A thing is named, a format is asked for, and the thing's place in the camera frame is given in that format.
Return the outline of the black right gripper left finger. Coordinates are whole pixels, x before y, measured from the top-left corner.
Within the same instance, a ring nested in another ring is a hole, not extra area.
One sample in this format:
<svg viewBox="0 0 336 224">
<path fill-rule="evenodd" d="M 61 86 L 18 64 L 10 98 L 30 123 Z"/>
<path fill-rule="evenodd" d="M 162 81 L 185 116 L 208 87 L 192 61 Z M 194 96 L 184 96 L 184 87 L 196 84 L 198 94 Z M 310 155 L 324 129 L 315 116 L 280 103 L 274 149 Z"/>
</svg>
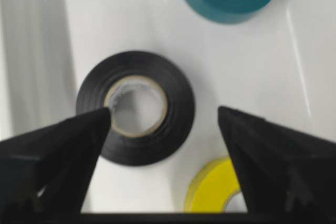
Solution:
<svg viewBox="0 0 336 224">
<path fill-rule="evenodd" d="M 1 141 L 1 217 L 81 210 L 110 130 L 100 108 Z"/>
</svg>

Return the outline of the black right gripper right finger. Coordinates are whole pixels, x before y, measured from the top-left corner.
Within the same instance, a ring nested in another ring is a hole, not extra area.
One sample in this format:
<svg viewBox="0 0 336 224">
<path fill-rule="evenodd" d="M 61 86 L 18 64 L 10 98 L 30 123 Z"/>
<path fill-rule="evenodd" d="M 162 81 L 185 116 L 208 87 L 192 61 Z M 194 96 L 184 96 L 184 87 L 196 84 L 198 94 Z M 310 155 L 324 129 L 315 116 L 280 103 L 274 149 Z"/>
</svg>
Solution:
<svg viewBox="0 0 336 224">
<path fill-rule="evenodd" d="M 218 125 L 249 213 L 335 217 L 335 143 L 220 106 Z"/>
</svg>

